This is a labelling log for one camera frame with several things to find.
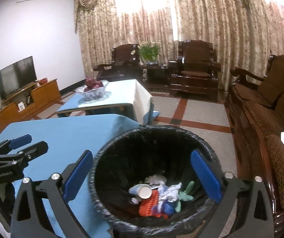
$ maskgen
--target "side table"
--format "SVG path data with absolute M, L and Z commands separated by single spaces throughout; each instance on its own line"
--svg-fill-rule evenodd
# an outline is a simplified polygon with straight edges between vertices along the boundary
M 143 86 L 146 89 L 154 89 L 169 92 L 171 70 L 165 64 L 153 64 L 140 66 L 147 70 L 147 79 L 143 80 Z

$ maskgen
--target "flower pot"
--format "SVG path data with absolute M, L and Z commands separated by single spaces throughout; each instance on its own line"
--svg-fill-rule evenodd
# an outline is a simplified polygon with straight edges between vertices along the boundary
M 157 65 L 158 61 L 156 61 L 156 62 L 148 62 L 148 61 L 146 61 L 145 64 L 146 65 Z

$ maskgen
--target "table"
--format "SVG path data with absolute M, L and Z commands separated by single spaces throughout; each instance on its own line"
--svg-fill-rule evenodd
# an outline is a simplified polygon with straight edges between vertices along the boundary
M 111 93 L 108 98 L 94 102 L 85 102 L 82 95 L 75 94 L 56 113 L 58 117 L 81 110 L 86 111 L 86 115 L 116 113 L 139 124 L 151 123 L 159 115 L 159 112 L 153 112 L 152 95 L 137 80 L 110 82 L 106 92 Z
M 25 176 L 37 181 L 47 179 L 55 172 L 62 173 L 66 166 L 76 162 L 86 149 L 95 156 L 110 139 L 138 126 L 136 121 L 116 114 L 23 121 L 7 126 L 0 134 L 0 142 L 25 134 L 32 136 L 32 142 L 20 149 L 42 140 L 47 142 L 47 153 L 30 161 L 29 166 L 24 169 Z M 11 151 L 11 154 L 17 153 L 20 149 Z M 21 180 L 15 181 L 13 185 L 17 194 Z M 90 202 L 88 177 L 76 198 L 68 204 L 91 238 L 111 238 L 109 224 L 95 211 Z M 44 200 L 44 205 L 55 233 L 65 237 L 49 201 Z
M 169 92 L 171 71 L 165 64 L 141 65 L 147 70 L 147 79 L 143 80 L 143 85 L 147 89 L 155 89 Z

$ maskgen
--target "red apple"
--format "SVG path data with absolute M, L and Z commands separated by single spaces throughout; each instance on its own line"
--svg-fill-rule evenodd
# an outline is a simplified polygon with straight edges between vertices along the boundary
M 95 85 L 95 79 L 93 78 L 86 78 L 85 85 L 89 88 Z

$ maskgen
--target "wooden sofa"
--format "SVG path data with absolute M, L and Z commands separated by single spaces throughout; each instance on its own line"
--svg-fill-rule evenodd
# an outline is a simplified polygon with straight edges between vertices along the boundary
M 284 237 L 284 56 L 271 55 L 264 78 L 243 69 L 226 100 L 234 127 L 238 177 L 261 176 L 272 205 L 275 237 Z M 246 76 L 261 81 L 255 85 Z

